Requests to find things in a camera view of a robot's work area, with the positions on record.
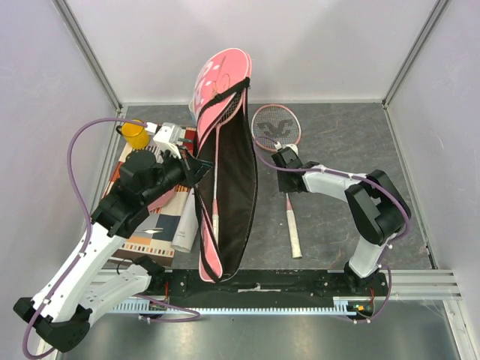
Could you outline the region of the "pink badminton racket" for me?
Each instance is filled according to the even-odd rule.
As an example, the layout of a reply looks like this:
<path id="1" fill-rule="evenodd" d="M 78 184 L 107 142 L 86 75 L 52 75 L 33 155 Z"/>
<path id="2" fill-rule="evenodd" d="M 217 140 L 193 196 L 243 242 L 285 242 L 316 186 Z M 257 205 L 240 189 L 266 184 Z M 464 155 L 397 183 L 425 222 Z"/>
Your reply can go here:
<path id="1" fill-rule="evenodd" d="M 261 148 L 276 152 L 274 144 L 296 144 L 301 139 L 302 129 L 296 115 L 288 107 L 280 104 L 261 106 L 253 115 L 251 133 L 254 142 Z M 286 219 L 289 229 L 292 258 L 302 258 L 302 250 L 296 225 L 296 217 L 290 197 L 286 194 Z"/>
<path id="2" fill-rule="evenodd" d="M 212 228 L 213 239 L 217 245 L 219 240 L 219 214 L 218 214 L 218 165 L 219 165 L 219 146 L 220 146 L 220 132 L 222 126 L 231 120 L 235 113 L 242 107 L 241 102 L 234 103 L 229 107 L 226 113 L 222 116 L 218 124 L 215 126 L 215 149 L 214 149 L 214 186 L 213 186 L 213 200 L 212 200 Z"/>

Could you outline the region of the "pink sport racket bag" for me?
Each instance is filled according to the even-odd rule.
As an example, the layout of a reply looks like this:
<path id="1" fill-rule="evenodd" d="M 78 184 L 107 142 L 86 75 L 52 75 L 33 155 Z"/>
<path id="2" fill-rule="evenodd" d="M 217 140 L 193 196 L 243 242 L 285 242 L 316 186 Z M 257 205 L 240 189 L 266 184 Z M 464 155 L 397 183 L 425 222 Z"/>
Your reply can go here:
<path id="1" fill-rule="evenodd" d="M 207 283 L 232 278 L 245 253 L 258 194 L 258 169 L 248 121 L 248 90 L 252 61 L 239 48 L 213 55 L 200 70 L 193 88 L 196 115 L 195 158 L 214 166 L 195 187 L 196 216 L 199 221 L 199 277 Z M 212 200 L 215 167 L 215 126 L 229 107 L 241 108 L 220 130 L 217 205 L 218 244 L 213 239 Z"/>

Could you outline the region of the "white shuttlecock tube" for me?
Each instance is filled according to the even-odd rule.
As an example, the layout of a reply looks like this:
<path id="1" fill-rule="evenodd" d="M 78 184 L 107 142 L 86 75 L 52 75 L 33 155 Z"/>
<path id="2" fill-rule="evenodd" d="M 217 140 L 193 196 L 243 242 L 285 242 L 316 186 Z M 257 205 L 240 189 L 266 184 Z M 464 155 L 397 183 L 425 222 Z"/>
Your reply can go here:
<path id="1" fill-rule="evenodd" d="M 182 253 L 190 253 L 197 235 L 198 222 L 194 189 L 187 195 L 184 208 L 172 240 L 172 248 Z"/>

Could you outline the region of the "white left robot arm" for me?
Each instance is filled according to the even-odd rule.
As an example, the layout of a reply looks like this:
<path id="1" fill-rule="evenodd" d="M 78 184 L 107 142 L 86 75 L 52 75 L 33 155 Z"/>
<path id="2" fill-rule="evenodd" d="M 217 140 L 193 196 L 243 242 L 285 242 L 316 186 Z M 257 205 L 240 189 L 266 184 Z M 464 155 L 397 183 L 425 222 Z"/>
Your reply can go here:
<path id="1" fill-rule="evenodd" d="M 54 278 L 34 297 L 20 298 L 14 312 L 54 350 L 76 347 L 107 311 L 125 299 L 164 288 L 165 268 L 144 255 L 95 290 L 90 284 L 104 263 L 149 217 L 149 205 L 177 185 L 194 187 L 213 167 L 182 147 L 162 161 L 147 150 L 133 151 L 119 167 L 109 193 L 87 216 L 88 226 Z"/>

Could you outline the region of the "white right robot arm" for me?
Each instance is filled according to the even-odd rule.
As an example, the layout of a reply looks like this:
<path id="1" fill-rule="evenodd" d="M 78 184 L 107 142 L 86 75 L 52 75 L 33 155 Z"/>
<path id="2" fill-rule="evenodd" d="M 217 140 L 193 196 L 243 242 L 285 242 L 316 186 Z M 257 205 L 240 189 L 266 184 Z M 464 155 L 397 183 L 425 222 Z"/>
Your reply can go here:
<path id="1" fill-rule="evenodd" d="M 410 228 L 411 211 L 404 198 L 382 170 L 357 174 L 303 163 L 290 147 L 271 159 L 280 192 L 322 194 L 349 206 L 360 238 L 344 266 L 343 285 L 348 293 L 361 295 L 376 277 L 387 246 Z"/>

